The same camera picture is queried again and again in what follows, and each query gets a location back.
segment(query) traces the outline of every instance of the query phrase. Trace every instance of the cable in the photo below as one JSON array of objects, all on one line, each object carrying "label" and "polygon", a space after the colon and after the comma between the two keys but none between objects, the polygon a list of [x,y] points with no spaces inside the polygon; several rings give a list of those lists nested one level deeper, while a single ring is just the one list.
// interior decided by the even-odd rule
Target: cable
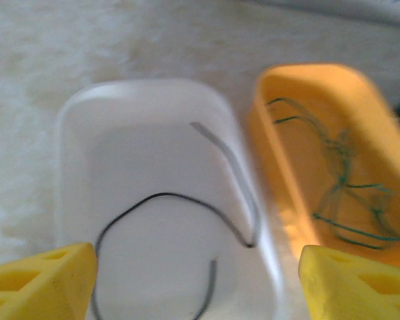
[{"label": "cable", "polygon": [[[238,230],[238,228],[233,224],[233,222],[218,208],[213,206],[210,203],[207,203],[203,200],[188,196],[188,195],[183,195],[181,193],[174,193],[174,192],[160,192],[160,193],[154,193],[142,200],[140,200],[138,203],[134,204],[132,207],[128,208],[125,212],[121,213],[118,215],[116,218],[111,220],[99,233],[99,236],[97,237],[97,240],[95,242],[95,251],[97,254],[98,258],[98,264],[99,264],[99,258],[100,258],[100,251],[102,247],[102,242],[106,236],[106,234],[111,230],[111,228],[118,223],[122,218],[126,217],[128,214],[132,213],[134,210],[142,206],[143,204],[147,203],[148,201],[151,201],[153,199],[159,198],[159,197],[176,197],[197,205],[200,205],[208,210],[210,210],[212,213],[214,213],[224,224],[229,228],[229,230],[234,234],[236,240],[238,242],[246,247],[246,248],[255,248],[257,246],[257,241],[260,236],[261,232],[261,226],[260,226],[260,215],[259,215],[259,210],[257,207],[257,204],[255,202],[255,199],[252,196],[252,193],[249,190],[249,186],[247,184],[247,180],[243,175],[243,171],[237,161],[236,156],[232,152],[232,150],[222,141],[220,138],[218,138],[216,135],[214,135],[208,128],[204,127],[201,123],[194,122],[190,123],[190,125],[197,130],[202,136],[206,137],[210,142],[212,142],[218,149],[224,154],[226,160],[230,164],[230,168],[237,180],[237,183],[241,189],[241,192],[249,206],[249,210],[253,213],[253,236],[251,241],[247,241],[244,237],[242,232]],[[207,286],[207,292],[205,295],[205,298],[203,300],[203,303],[201,307],[199,308],[196,316],[194,316],[193,320],[199,320],[206,310],[209,308],[212,298],[213,298],[213,292],[215,290],[215,284],[216,284],[216,276],[217,276],[217,259],[214,259],[210,262],[210,268],[209,268],[209,284]],[[91,309],[92,312],[97,320],[104,320],[100,310],[99,310],[99,304],[97,300],[97,288],[96,286],[93,288],[92,296],[91,296]]]},{"label": "cable", "polygon": [[[386,246],[372,245],[346,238],[345,236],[341,235],[338,232],[338,230],[343,229],[359,235],[363,235],[365,237],[369,237],[371,239],[384,241],[386,243],[393,243],[396,241],[400,241],[400,236],[398,235],[398,233],[391,228],[391,226],[388,224],[386,220],[384,220],[383,217],[387,211],[387,205],[385,204],[389,202],[393,192],[379,183],[355,185],[349,182],[352,173],[354,152],[349,147],[348,130],[340,132],[338,134],[337,139],[335,140],[331,139],[329,137],[329,134],[325,126],[301,104],[299,104],[294,100],[283,97],[274,99],[268,102],[267,105],[273,105],[277,102],[284,102],[294,107],[302,115],[294,115],[278,119],[274,121],[274,123],[279,124],[279,123],[286,123],[292,120],[299,120],[301,122],[308,124],[320,137],[323,145],[322,148],[323,154],[327,161],[327,168],[330,174],[334,176],[334,178],[337,180],[337,182],[332,187],[330,187],[330,189],[321,198],[319,206],[313,212],[312,216],[316,219],[322,220],[330,224],[333,227],[332,230],[334,234],[338,238],[354,245],[360,245],[366,248],[377,249],[377,250],[382,250],[386,248]],[[379,191],[383,195],[377,195],[376,198],[379,200],[379,203],[377,205],[373,205],[370,204],[364,197],[361,197],[360,195],[356,194],[356,192],[354,192],[354,189],[375,189],[376,191]],[[356,202],[358,202],[366,210],[371,212],[375,220],[377,221],[381,232],[386,234],[386,236],[375,235],[373,233],[368,233],[338,223],[337,222],[338,212],[339,212],[342,192],[345,192],[348,196],[354,198]],[[322,212],[325,210],[327,206],[329,206],[330,208],[329,210],[330,218],[326,218],[322,214]]]}]

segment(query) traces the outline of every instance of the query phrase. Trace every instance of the plastic tray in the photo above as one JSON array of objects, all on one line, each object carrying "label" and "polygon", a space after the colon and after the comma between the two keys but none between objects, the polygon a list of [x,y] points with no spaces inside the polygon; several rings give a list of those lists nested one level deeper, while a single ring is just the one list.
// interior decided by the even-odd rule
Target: plastic tray
[{"label": "plastic tray", "polygon": [[[239,126],[214,90],[186,80],[109,83],[76,94],[60,112],[57,245],[95,243],[110,220],[165,191],[220,208],[250,238],[251,208],[220,143],[234,154],[259,209],[258,248],[242,247],[202,207],[152,200],[103,242],[97,298],[105,320],[192,319],[214,258],[215,291],[202,319],[284,319],[281,269]],[[94,319],[90,308],[87,318]]]},{"label": "plastic tray", "polygon": [[[312,218],[335,177],[311,126],[275,123],[299,114],[284,102],[273,110],[267,105],[282,97],[304,106],[333,139],[349,130],[355,153],[351,182],[380,183],[393,191],[385,219],[400,234],[400,124],[388,104],[368,79],[346,66],[281,65],[258,78],[249,128],[296,256],[304,245],[318,244],[400,267],[400,241],[383,250],[354,245],[336,237],[329,223]],[[358,190],[365,198],[373,196],[366,191]],[[379,234],[372,214],[352,197],[343,194],[338,214],[340,223]]]}]

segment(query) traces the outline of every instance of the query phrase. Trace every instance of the green wire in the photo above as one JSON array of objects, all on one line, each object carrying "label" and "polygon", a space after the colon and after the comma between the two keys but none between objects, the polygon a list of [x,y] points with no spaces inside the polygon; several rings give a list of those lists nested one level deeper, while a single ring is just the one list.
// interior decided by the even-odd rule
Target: green wire
[{"label": "green wire", "polygon": [[[323,155],[326,158],[327,168],[332,176],[334,176],[336,183],[329,188],[322,196],[317,209],[313,212],[312,216],[315,219],[322,220],[331,225],[332,232],[334,235],[341,240],[354,244],[360,245],[362,247],[383,250],[388,245],[372,245],[368,243],[363,243],[360,241],[352,240],[344,235],[340,234],[340,230],[350,231],[358,235],[362,235],[371,239],[376,239],[388,243],[394,243],[400,241],[400,235],[391,228],[386,219],[384,219],[384,214],[387,212],[388,205],[391,196],[393,195],[392,190],[384,187],[380,183],[369,183],[369,184],[352,184],[349,182],[352,172],[352,164],[354,152],[349,147],[349,132],[344,130],[338,134],[336,140],[329,137],[326,127],[304,106],[298,102],[289,98],[277,98],[268,102],[268,106],[273,105],[277,102],[284,102],[291,107],[295,108],[300,112],[301,115],[293,115],[290,117],[278,119],[274,121],[275,124],[286,123],[293,120],[298,120],[308,124],[314,132],[319,136],[323,144]],[[373,206],[364,197],[358,195],[354,190],[356,189],[374,189],[383,193],[383,195],[377,195],[376,198],[379,200],[379,206]],[[348,227],[344,224],[338,223],[339,208],[341,205],[342,194],[346,193],[348,196],[352,197],[358,204],[368,210],[373,218],[376,220],[381,232],[385,235],[376,235],[373,233],[365,232],[355,228]],[[329,208],[329,218],[323,215],[326,208]]]}]

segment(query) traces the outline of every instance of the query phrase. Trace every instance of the white fluffy rug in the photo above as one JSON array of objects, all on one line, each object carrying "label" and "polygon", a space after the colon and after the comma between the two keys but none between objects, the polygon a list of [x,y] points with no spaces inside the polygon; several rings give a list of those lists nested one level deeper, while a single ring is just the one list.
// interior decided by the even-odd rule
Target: white fluffy rug
[{"label": "white fluffy rug", "polygon": [[53,246],[53,122],[76,91],[188,77],[220,90],[243,119],[261,70],[300,61],[350,64],[400,99],[395,27],[236,0],[0,0],[0,263]]}]

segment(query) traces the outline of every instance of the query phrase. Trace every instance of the white plastic tray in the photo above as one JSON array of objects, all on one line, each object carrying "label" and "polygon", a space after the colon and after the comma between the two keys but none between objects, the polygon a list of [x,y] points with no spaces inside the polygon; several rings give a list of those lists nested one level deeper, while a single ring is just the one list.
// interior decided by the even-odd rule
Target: white plastic tray
[{"label": "white plastic tray", "polygon": [[[57,245],[95,243],[110,220],[163,191],[216,206],[250,239],[248,188],[260,217],[258,248],[247,249],[200,206],[164,197],[139,207],[103,241],[97,300],[104,320],[191,320],[214,258],[215,290],[202,319],[286,319],[281,269],[242,141],[227,102],[187,80],[98,85],[64,106],[57,121]],[[91,308],[87,318],[95,319]]]}]

